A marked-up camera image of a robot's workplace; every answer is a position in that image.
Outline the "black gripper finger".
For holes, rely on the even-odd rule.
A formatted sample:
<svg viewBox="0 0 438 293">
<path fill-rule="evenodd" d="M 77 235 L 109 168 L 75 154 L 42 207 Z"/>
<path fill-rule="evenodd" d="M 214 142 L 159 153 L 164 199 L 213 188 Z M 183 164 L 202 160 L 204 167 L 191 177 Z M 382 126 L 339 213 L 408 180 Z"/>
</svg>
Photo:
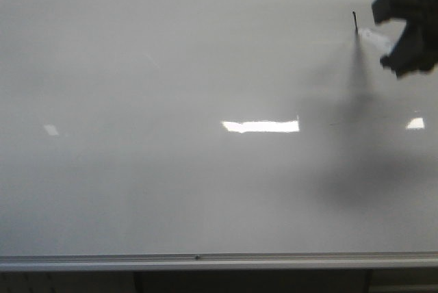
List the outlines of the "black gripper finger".
<svg viewBox="0 0 438 293">
<path fill-rule="evenodd" d="M 377 25 L 392 19 L 432 25 L 437 21 L 437 0 L 374 0 L 372 15 Z"/>
<path fill-rule="evenodd" d="M 437 66 L 437 28 L 407 22 L 393 49 L 380 58 L 398 79 L 430 74 Z"/>
</svg>

